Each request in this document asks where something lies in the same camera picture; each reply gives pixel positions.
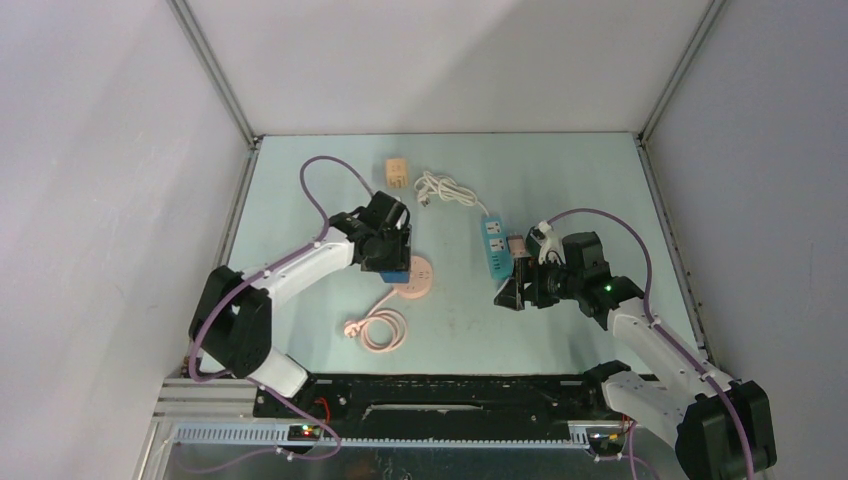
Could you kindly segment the blue cube socket adapter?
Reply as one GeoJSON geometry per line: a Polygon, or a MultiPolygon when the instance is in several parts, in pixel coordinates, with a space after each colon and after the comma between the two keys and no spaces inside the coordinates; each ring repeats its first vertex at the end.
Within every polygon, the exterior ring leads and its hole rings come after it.
{"type": "Polygon", "coordinates": [[[410,281],[410,271],[383,271],[379,273],[386,284],[407,284],[410,281]]]}

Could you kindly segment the yellow cube socket adapter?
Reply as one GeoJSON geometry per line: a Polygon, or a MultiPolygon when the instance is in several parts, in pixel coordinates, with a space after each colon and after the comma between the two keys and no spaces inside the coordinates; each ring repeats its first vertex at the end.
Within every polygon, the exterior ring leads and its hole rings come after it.
{"type": "Polygon", "coordinates": [[[404,189],[409,185],[408,163],[405,158],[389,158],[385,162],[386,185],[392,189],[404,189]]]}

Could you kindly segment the dark green cube socket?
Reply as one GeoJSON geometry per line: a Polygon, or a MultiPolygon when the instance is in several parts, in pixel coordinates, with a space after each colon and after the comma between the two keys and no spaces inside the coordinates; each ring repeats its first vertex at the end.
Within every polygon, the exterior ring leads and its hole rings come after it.
{"type": "Polygon", "coordinates": [[[531,228],[525,238],[525,244],[528,251],[528,254],[531,257],[537,258],[542,248],[542,244],[544,243],[544,235],[537,228],[531,228]]]}

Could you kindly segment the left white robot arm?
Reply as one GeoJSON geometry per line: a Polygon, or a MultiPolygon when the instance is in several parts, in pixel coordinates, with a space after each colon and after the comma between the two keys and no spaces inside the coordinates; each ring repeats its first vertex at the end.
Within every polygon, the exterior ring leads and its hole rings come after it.
{"type": "Polygon", "coordinates": [[[292,416],[304,416],[316,403],[310,373],[274,347],[276,308],[319,280],[350,266],[404,280],[411,269],[408,207],[383,191],[367,205],[324,220],[317,239],[266,266],[236,271],[214,269],[200,296],[188,336],[196,351],[226,375],[252,380],[278,393],[292,416]]]}

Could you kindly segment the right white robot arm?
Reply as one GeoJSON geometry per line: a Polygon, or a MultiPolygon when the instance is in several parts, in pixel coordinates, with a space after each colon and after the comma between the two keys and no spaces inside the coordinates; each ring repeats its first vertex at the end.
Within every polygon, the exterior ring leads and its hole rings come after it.
{"type": "Polygon", "coordinates": [[[690,479],[740,479],[777,462],[766,392],[741,383],[686,344],[646,306],[646,291],[614,276],[594,232],[559,238],[547,224],[527,236],[492,241],[510,253],[513,267],[494,303],[520,311],[564,300],[626,344],[658,380],[652,386],[621,361],[584,374],[585,411],[606,418],[614,411],[670,445],[690,479]]]}

